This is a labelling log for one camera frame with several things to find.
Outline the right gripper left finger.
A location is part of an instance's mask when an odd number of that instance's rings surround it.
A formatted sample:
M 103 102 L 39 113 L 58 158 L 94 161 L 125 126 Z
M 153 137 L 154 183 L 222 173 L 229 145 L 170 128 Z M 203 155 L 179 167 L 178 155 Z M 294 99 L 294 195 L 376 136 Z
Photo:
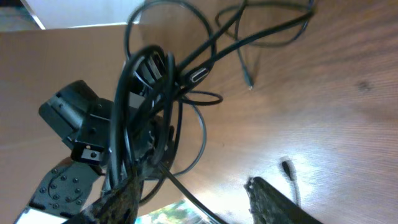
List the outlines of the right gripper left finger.
M 133 167 L 117 188 L 103 195 L 64 224 L 126 224 L 137 218 L 141 198 L 138 168 Z

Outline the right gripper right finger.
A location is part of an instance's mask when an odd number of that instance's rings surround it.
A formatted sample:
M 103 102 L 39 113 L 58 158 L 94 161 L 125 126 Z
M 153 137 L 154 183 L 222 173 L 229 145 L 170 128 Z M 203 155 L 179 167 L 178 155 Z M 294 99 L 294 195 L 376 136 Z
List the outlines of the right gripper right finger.
M 322 224 L 261 177 L 244 185 L 255 224 Z

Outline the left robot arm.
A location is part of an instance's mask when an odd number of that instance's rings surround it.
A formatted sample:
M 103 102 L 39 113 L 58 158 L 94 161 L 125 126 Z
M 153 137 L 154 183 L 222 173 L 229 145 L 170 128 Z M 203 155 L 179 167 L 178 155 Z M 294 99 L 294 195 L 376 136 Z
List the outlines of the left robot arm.
M 149 198 L 139 199 L 130 185 L 109 194 L 105 182 L 99 201 L 83 208 L 108 161 L 112 107 L 112 101 L 98 97 L 83 80 L 69 84 L 41 105 L 39 115 L 72 153 L 46 174 L 16 223 L 135 222 L 139 206 Z

